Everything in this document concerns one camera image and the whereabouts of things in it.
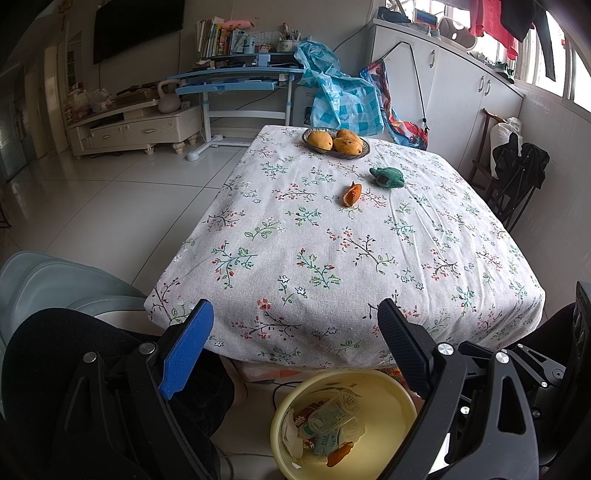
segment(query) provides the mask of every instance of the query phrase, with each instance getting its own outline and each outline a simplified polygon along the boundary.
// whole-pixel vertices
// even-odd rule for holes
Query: white bag
[[[496,124],[491,128],[491,175],[493,178],[498,179],[496,174],[495,159],[492,158],[492,151],[499,145],[504,145],[509,141],[509,137],[512,133],[517,134],[517,144],[519,149],[519,155],[521,155],[521,144],[523,143],[523,137],[521,133],[522,122],[514,116],[507,119],[507,123]]]

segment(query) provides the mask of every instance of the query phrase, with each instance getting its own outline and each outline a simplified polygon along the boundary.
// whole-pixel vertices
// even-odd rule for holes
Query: floral tablecloth
[[[437,342],[496,349],[533,330],[545,293],[505,228],[438,155],[368,140],[338,160],[302,128],[267,126],[148,296],[163,327],[201,298],[206,348],[247,362],[317,369],[394,363],[377,325],[392,298]],[[370,167],[400,169],[382,189]],[[352,182],[360,201],[344,207]]]

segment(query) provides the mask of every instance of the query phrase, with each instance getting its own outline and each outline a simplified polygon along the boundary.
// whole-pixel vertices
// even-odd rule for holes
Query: green stuffed animal
[[[404,177],[397,168],[370,168],[369,172],[375,177],[375,183],[385,189],[399,189],[404,187]]]

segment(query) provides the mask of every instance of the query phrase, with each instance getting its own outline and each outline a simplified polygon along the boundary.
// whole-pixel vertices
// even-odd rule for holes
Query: white cupboard
[[[518,116],[523,94],[466,53],[383,20],[374,19],[369,29],[368,63],[381,58],[400,41],[413,46],[417,62],[429,127],[427,151],[441,155],[467,178],[482,138],[482,109],[504,118]],[[410,49],[405,44],[398,46],[384,58],[384,63],[394,111],[400,120],[422,126]],[[387,132],[377,138],[392,140]],[[487,142],[485,152],[489,149]]]

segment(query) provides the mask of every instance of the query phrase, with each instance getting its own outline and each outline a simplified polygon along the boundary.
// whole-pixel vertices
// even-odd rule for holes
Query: blue desk
[[[205,143],[197,150],[191,152],[191,161],[197,160],[199,154],[209,147],[226,145],[230,147],[248,147],[249,142],[224,141],[221,135],[212,137],[211,117],[246,117],[246,118],[275,118],[285,120],[289,126],[291,116],[291,97],[293,81],[297,74],[303,74],[304,69],[283,68],[283,67],[234,67],[228,69],[199,70],[198,72],[187,72],[173,75],[168,79],[180,80],[181,85],[176,89],[179,95],[200,93],[201,106],[203,110],[203,126],[205,130]],[[273,77],[277,80],[256,80],[253,77]],[[285,111],[265,110],[217,110],[209,109],[209,92],[225,91],[253,91],[253,90],[275,90],[279,82],[287,81],[287,100]]]

